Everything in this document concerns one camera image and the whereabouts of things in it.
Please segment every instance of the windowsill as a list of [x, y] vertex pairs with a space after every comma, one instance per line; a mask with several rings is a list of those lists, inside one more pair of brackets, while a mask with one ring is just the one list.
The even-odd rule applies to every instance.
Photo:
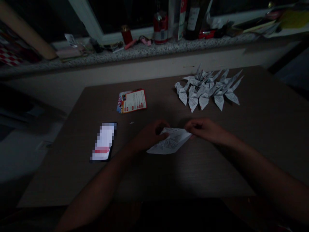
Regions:
[[146, 46], [142, 43], [137, 44], [128, 50], [121, 50], [117, 53], [104, 51], [100, 54], [90, 54], [86, 57], [78, 57], [72, 61], [62, 63], [59, 59], [52, 61], [43, 60], [39, 63], [31, 64], [24, 62], [23, 64], [15, 67], [5, 65], [0, 68], [0, 78], [2, 80], [9, 80], [14, 76], [21, 76], [25, 74], [36, 74], [47, 71], [63, 70], [68, 68], [90, 66], [95, 64], [104, 64], [108, 62], [119, 62], [134, 60], [145, 57], [171, 55], [176, 53], [185, 53], [193, 51], [201, 51], [211, 48], [219, 48], [230, 45], [241, 45], [257, 41], [259, 35], [253, 33], [245, 33], [236, 37], [224, 36], [221, 39], [200, 39], [188, 41], [182, 39], [177, 42], [170, 39], [166, 44]]

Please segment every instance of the book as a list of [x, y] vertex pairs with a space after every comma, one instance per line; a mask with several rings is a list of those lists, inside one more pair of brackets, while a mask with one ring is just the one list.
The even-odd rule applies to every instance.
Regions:
[[260, 18], [252, 19], [250, 21], [241, 23], [241, 24], [237, 24], [233, 26], [232, 28], [236, 30], [242, 30], [242, 33], [246, 33], [246, 32], [251, 32], [256, 29], [265, 27], [265, 26], [270, 26], [274, 24], [275, 21], [276, 20], [271, 20], [271, 19], [260, 17]]

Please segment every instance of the wooden table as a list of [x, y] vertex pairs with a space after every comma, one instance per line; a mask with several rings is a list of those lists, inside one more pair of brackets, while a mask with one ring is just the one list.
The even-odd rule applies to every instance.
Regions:
[[[239, 70], [230, 70], [228, 77]], [[115, 155], [155, 119], [165, 118], [172, 127], [182, 128], [190, 118], [209, 117], [308, 185], [309, 103], [259, 66], [244, 68], [243, 74], [235, 91], [240, 106], [226, 101], [223, 112], [210, 100], [203, 111], [196, 108], [191, 113], [174, 89], [180, 77], [85, 88], [18, 207], [68, 205], [105, 165], [89, 163], [103, 122], [118, 123]], [[116, 112], [119, 93], [137, 88], [145, 89], [148, 109]], [[132, 201], [253, 194], [212, 144], [195, 139], [172, 155], [145, 154], [125, 175], [115, 198]]]

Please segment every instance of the person's right hand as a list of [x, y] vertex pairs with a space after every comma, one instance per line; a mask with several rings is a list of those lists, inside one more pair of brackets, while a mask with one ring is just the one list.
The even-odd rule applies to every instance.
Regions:
[[218, 145], [227, 145], [233, 138], [232, 134], [209, 118], [191, 119], [184, 128], [193, 135]]

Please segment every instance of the smartphone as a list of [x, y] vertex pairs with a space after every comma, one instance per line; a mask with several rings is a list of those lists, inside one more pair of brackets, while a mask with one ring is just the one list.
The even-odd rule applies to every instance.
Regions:
[[102, 123], [95, 146], [92, 149], [90, 163], [108, 162], [117, 130], [116, 122]]

